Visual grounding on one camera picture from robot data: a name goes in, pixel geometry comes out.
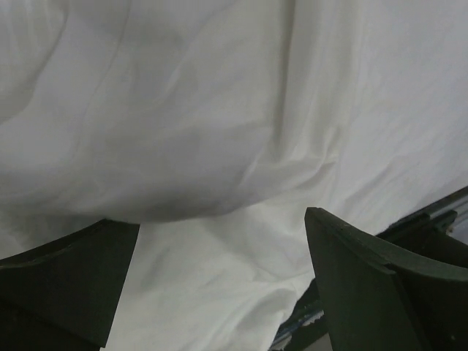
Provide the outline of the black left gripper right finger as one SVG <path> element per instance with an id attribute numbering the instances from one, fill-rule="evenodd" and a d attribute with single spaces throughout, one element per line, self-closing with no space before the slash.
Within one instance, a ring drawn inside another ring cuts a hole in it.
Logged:
<path id="1" fill-rule="evenodd" d="M 465 350 L 467 245 L 430 223 L 391 242 L 321 208 L 305 214 L 334 350 Z"/>

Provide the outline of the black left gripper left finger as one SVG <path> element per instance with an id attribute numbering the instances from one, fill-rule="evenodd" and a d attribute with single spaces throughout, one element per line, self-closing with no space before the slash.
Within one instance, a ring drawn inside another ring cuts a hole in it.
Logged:
<path id="1" fill-rule="evenodd" d="M 102 220 L 1 260 L 1 349 L 104 348 L 139 229 Z"/>

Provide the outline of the white t shirt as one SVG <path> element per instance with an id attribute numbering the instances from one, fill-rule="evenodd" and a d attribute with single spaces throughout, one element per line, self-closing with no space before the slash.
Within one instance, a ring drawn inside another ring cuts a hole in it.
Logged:
<path id="1" fill-rule="evenodd" d="M 1 3 L 1 253 L 138 223 L 108 350 L 266 350 L 307 208 L 466 185 L 465 1 Z"/>

